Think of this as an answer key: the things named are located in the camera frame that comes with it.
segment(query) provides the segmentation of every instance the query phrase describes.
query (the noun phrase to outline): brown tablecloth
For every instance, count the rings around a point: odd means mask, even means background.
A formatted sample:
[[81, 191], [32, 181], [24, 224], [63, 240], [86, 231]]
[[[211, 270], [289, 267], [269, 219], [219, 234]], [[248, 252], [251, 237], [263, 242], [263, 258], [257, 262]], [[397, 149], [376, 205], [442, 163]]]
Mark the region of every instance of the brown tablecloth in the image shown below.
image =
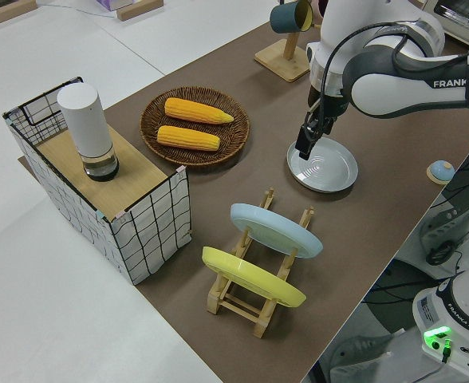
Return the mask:
[[[315, 33], [302, 34], [299, 45], [317, 40]], [[330, 138], [357, 159], [356, 183], [330, 195], [304, 188], [290, 174], [286, 152], [305, 116], [309, 77], [287, 83], [254, 60], [279, 38], [261, 26], [106, 111], [110, 125], [167, 173], [175, 165], [153, 154], [139, 133], [140, 115], [154, 97], [180, 86], [206, 86], [232, 96], [249, 115], [250, 137], [237, 164], [190, 173], [192, 242], [138, 285], [225, 382], [299, 382], [440, 193], [426, 177], [427, 166], [436, 160], [459, 166], [469, 153], [468, 109], [378, 120], [350, 107]], [[447, 51], [457, 49], [448, 43]], [[230, 221], [231, 204], [257, 205], [268, 187], [276, 195], [271, 209], [287, 218], [299, 220], [314, 206], [309, 229], [325, 249], [315, 259], [295, 261], [288, 281], [307, 299], [296, 309], [278, 306], [257, 339], [245, 318], [223, 309], [207, 312], [215, 274], [203, 265], [201, 251], [230, 251], [240, 234]], [[277, 272], [282, 257], [253, 243], [246, 259]], [[176, 368], [182, 368], [179, 361]]]

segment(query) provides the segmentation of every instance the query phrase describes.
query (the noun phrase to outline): yellow corn cob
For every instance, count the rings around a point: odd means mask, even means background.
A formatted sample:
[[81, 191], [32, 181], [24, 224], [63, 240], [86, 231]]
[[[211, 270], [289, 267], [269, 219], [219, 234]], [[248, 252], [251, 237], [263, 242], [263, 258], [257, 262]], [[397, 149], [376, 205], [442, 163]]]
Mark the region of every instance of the yellow corn cob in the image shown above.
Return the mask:
[[207, 124], [225, 124], [233, 121], [233, 116], [210, 105], [183, 98], [169, 97], [165, 101], [165, 114], [180, 120], [204, 122]]
[[220, 138], [213, 134], [193, 129], [162, 125], [156, 134], [156, 142], [177, 148], [214, 152], [219, 150]]

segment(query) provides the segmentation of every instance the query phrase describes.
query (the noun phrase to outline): white cylinder speaker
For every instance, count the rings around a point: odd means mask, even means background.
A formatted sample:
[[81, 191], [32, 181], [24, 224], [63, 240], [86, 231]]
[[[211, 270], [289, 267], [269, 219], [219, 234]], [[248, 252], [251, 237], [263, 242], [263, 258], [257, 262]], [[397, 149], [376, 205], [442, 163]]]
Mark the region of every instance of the white cylinder speaker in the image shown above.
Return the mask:
[[114, 178], [119, 162], [97, 90], [83, 82], [73, 83], [59, 91], [57, 103], [85, 173], [95, 181]]

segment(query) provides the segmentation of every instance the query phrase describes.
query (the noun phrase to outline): silver plate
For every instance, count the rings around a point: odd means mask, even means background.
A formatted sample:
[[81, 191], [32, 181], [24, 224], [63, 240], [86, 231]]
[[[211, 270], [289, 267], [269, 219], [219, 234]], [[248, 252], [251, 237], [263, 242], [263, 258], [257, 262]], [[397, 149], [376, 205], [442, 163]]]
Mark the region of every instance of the silver plate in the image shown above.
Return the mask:
[[350, 187], [358, 176], [352, 153], [338, 142], [322, 137], [308, 160], [299, 156], [293, 142], [287, 154], [288, 167], [295, 179], [316, 192], [334, 193]]

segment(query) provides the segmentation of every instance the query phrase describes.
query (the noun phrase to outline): wicker plate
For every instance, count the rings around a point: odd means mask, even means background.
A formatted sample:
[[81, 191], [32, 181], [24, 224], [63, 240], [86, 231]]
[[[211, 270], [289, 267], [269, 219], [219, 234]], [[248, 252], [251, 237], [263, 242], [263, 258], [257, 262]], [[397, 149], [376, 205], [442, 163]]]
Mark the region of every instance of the wicker plate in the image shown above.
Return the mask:
[[[229, 124], [215, 125], [168, 117], [164, 112], [164, 104], [169, 97], [178, 97], [215, 106], [231, 114], [234, 121]], [[161, 145], [156, 142], [156, 134], [162, 125], [174, 125], [215, 134], [220, 137], [219, 150], [216, 152], [205, 152]], [[249, 129], [249, 117], [238, 102], [217, 90], [200, 87], [177, 88], [159, 95], [149, 103], [140, 118], [140, 134], [146, 145], [153, 152], [175, 164], [191, 167], [221, 164], [229, 160], [246, 143]]]

